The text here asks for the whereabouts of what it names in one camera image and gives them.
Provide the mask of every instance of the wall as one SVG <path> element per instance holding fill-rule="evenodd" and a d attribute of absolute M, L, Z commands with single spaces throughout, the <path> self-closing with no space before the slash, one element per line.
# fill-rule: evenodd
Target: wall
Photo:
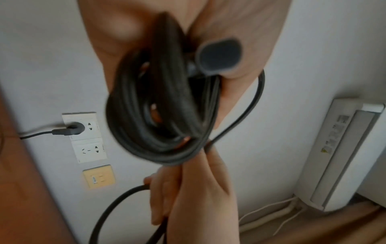
<path fill-rule="evenodd" d="M 295 0 L 266 66 L 256 109 L 217 144 L 238 196 L 240 213 L 292 194 L 334 97 L 386 94 L 386 1 Z M 61 123 L 61 114 L 98 114 L 108 159 L 78 164 L 69 138 L 42 136 L 28 147 L 75 237 L 86 243 L 100 214 L 157 165 L 134 158 L 106 127 L 107 89 L 75 1 L 2 0 L 0 86 L 19 131 Z M 256 84 L 214 134 L 252 98 Z M 88 190 L 82 170 L 111 164 L 117 183 Z M 150 236 L 148 193 L 119 206 L 101 243 L 141 243 Z"/>

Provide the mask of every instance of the air conditioner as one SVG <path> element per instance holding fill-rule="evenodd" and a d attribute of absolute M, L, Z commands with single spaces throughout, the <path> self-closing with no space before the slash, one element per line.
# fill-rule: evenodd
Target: air conditioner
<path fill-rule="evenodd" d="M 333 211 L 350 201 L 386 146 L 385 104 L 335 99 L 295 188 L 307 205 Z"/>

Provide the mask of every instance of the human hand holding cable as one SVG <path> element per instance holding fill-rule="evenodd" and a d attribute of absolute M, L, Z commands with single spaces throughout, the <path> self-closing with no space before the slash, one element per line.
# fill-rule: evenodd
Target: human hand holding cable
<path fill-rule="evenodd" d="M 84 24 L 111 91 L 118 63 L 133 49 L 149 46 L 153 20 L 174 15 L 193 45 L 234 37 L 243 57 L 223 73 L 215 128 L 263 70 L 284 24 L 291 0 L 79 0 Z"/>
<path fill-rule="evenodd" d="M 168 217 L 169 244 L 237 244 L 236 196 L 226 166 L 215 148 L 181 166 L 163 166 L 146 177 L 152 223 Z"/>

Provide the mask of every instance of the brown wooden panel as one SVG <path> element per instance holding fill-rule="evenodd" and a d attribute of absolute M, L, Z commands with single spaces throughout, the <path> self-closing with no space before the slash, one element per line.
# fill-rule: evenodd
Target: brown wooden panel
<path fill-rule="evenodd" d="M 75 244 L 0 98 L 0 243 Z"/>

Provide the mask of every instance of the white outlet plate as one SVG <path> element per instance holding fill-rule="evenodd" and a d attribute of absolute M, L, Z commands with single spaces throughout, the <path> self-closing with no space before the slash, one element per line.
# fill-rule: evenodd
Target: white outlet plate
<path fill-rule="evenodd" d="M 97 121 L 97 113 L 68 113 L 62 114 L 62 118 L 67 126 L 73 122 L 79 122 L 85 127 L 84 132 L 80 135 L 71 135 L 71 141 L 102 137 Z"/>
<path fill-rule="evenodd" d="M 71 143 L 80 164 L 107 158 L 102 138 L 76 140 Z"/>

